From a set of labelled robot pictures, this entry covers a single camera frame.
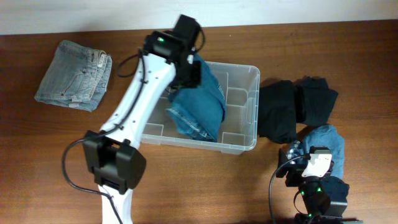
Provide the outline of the dark blue jeans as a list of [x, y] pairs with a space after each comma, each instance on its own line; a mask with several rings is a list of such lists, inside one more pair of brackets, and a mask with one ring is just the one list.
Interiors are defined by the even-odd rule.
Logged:
[[208, 64], [196, 54], [201, 65], [201, 83], [196, 88], [181, 88], [169, 95], [165, 111], [177, 132], [192, 140], [217, 142], [226, 116], [226, 101], [218, 79]]

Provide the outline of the light blue jeans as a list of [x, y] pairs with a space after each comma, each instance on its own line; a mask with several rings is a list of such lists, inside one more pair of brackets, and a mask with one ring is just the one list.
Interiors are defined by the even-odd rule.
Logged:
[[34, 98], [41, 103], [92, 112], [106, 93], [112, 65], [105, 51], [63, 40]]

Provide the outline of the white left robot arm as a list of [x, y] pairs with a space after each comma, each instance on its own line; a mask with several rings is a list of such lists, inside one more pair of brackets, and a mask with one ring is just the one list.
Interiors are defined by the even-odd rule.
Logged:
[[118, 107], [99, 132], [85, 134], [83, 150], [102, 196], [103, 223], [132, 223], [132, 193], [146, 169], [146, 159], [139, 152], [144, 128], [168, 87], [200, 84], [201, 65], [193, 56], [201, 35], [199, 23], [185, 15], [172, 30], [148, 35], [134, 78]]

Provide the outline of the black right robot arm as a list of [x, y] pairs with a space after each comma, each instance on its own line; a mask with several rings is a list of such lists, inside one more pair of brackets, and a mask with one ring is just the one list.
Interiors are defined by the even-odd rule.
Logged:
[[306, 212], [299, 211], [292, 223], [362, 223], [356, 218], [343, 218], [348, 201], [349, 185], [332, 176], [334, 162], [327, 147], [310, 148], [289, 159], [279, 150], [278, 167], [271, 179], [285, 177], [287, 187], [296, 187], [294, 200], [301, 196]]

